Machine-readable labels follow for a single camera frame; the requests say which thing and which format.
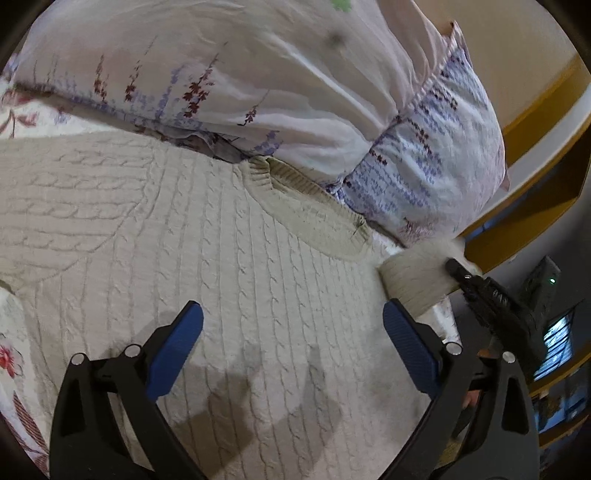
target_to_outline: cable knit sweater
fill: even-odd
[[[203,334],[158,405],[210,478],[372,479],[400,451],[428,398],[382,327],[387,253],[267,165],[265,190],[253,165],[124,132],[0,143],[0,278],[19,300],[0,410],[40,464],[70,357],[143,343],[190,299]]]

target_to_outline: metal screw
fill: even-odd
[[[508,364],[513,364],[515,363],[515,355],[511,352],[503,352],[503,360]]]
[[[82,362],[86,359],[86,355],[83,353],[76,353],[70,359],[70,363],[72,365],[81,365]]]
[[[456,342],[449,342],[445,344],[445,350],[450,355],[458,356],[462,353],[462,346]]]
[[[134,358],[136,356],[139,355],[139,353],[142,351],[142,348],[139,345],[129,345],[126,349],[125,349],[125,356],[129,357],[129,358]]]

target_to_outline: wall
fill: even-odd
[[[501,126],[526,110],[576,51],[535,0],[416,0],[436,25],[456,20]]]
[[[492,270],[490,276],[508,288],[516,288],[543,256],[559,251],[566,242],[577,237],[583,239],[589,235],[588,238],[591,238],[590,202],[591,175],[588,175],[577,202],[516,256]]]

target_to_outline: red flower print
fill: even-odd
[[[267,90],[266,94],[263,96],[263,98],[261,99],[261,101],[258,102],[255,106],[253,106],[246,113],[246,117],[244,118],[244,123],[238,124],[239,127],[245,127],[247,124],[250,124],[250,123],[254,122],[255,117],[256,117],[256,109],[259,107],[259,105],[261,103],[263,103],[263,101],[265,100],[265,98],[267,98],[267,95],[269,95],[269,90]]]
[[[17,127],[17,122],[25,127],[34,127],[37,124],[37,113],[30,113],[29,115],[16,115],[13,109],[8,112],[8,117],[0,125],[0,134],[6,130],[8,124],[12,121],[12,132],[8,138],[14,138],[14,131]]]
[[[139,77],[139,69],[141,68],[141,63],[139,62],[139,60],[137,61],[137,63],[135,64],[135,68],[134,68],[134,72],[129,75],[129,79],[131,80],[130,83],[127,85],[127,87],[125,88],[125,102],[130,102],[131,99],[133,98],[133,93],[135,92],[135,81],[138,79]]]
[[[213,66],[217,63],[217,59],[219,57],[219,53],[216,53],[216,56],[213,60],[209,63],[205,72],[199,77],[199,80],[196,82],[191,82],[189,84],[189,91],[183,95],[183,100],[189,102],[187,106],[187,111],[183,114],[185,118],[191,118],[194,114],[197,113],[199,110],[199,104],[207,99],[209,96],[209,90],[203,88],[205,87],[212,87],[215,85],[214,82],[209,80],[209,76],[213,73]]]
[[[18,115],[17,120],[21,125],[25,127],[35,127],[37,126],[37,113],[31,113],[29,115]]]
[[[33,100],[33,97],[23,93],[17,92],[14,88],[9,88],[4,92],[0,99],[1,106],[21,106]]]
[[[100,60],[99,60],[99,64],[96,66],[96,78],[95,78],[95,83],[94,83],[94,87],[95,87],[95,93],[97,95],[99,95],[103,102],[105,101],[105,98],[107,96],[107,82],[106,80],[102,80],[100,78],[100,74],[103,73],[103,61],[105,59],[104,55],[100,56]]]
[[[10,378],[22,375],[22,355],[12,346],[12,342],[1,333],[0,368],[6,370]]]

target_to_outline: shelf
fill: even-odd
[[[591,159],[588,129],[558,164],[492,224],[466,243],[466,258],[489,272],[535,240],[577,201]]]

